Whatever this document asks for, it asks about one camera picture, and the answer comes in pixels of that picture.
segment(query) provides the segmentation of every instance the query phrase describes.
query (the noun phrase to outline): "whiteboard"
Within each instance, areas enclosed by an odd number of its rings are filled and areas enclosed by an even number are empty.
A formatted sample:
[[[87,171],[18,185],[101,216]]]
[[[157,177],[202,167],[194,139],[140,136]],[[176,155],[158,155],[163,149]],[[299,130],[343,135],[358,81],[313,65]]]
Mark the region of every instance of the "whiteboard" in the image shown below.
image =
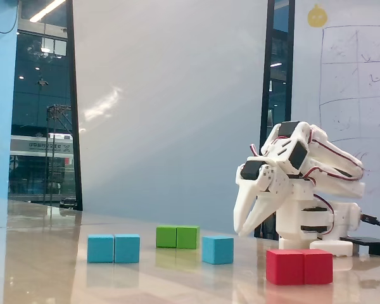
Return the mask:
[[[83,208],[233,232],[267,0],[73,0]]]
[[[296,1],[292,119],[361,159],[357,203],[380,220],[380,0]],[[380,228],[352,235],[380,238]]]

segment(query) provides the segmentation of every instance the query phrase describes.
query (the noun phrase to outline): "ceiling light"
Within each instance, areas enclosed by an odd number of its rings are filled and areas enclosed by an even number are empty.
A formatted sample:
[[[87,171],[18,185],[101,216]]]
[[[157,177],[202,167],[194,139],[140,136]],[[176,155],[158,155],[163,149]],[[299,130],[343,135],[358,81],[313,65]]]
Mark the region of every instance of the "ceiling light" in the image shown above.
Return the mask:
[[[46,8],[44,8],[42,11],[40,11],[38,14],[33,16],[30,21],[31,22],[37,22],[41,20],[46,14],[49,14],[52,12],[55,8],[57,8],[59,5],[64,3],[66,0],[54,0],[50,5],[48,5]]]

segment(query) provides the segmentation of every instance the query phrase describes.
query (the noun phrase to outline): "wooden cube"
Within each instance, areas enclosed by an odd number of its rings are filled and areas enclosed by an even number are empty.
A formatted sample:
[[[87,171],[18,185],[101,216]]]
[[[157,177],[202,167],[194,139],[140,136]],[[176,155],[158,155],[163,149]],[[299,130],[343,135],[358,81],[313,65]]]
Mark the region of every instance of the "wooden cube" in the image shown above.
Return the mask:
[[[87,238],[87,263],[113,263],[114,236],[90,235]]]
[[[203,236],[203,262],[221,265],[234,262],[234,238]]]
[[[303,285],[304,254],[296,250],[267,250],[266,280],[275,285]]]
[[[115,263],[138,263],[141,239],[137,234],[115,235]]]
[[[200,243],[199,226],[178,226],[177,227],[177,248],[197,249]]]
[[[320,249],[299,250],[304,255],[304,283],[329,284],[334,280],[333,255]]]
[[[177,226],[160,225],[156,228],[156,247],[176,248]]]

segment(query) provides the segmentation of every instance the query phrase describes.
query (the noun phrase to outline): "sign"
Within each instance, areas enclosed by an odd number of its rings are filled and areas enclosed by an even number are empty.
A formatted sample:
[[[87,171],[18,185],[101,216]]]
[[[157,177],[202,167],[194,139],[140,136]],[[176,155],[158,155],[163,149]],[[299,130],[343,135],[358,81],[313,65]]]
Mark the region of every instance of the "sign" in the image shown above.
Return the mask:
[[[48,155],[52,155],[54,149],[55,157],[73,157],[73,141],[71,139],[53,139],[46,144],[44,137],[11,136],[11,155],[45,156],[47,146]]]

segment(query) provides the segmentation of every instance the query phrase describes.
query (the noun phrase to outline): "blue cube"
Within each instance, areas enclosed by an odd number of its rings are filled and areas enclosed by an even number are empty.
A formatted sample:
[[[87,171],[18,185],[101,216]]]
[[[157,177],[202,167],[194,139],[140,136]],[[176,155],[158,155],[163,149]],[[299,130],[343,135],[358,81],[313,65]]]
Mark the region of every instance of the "blue cube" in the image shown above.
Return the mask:
[[[113,263],[114,236],[90,235],[87,238],[87,263]]]
[[[203,262],[214,265],[232,264],[234,262],[234,238],[204,236]]]
[[[115,237],[115,263],[138,263],[140,237],[138,234],[117,234]]]

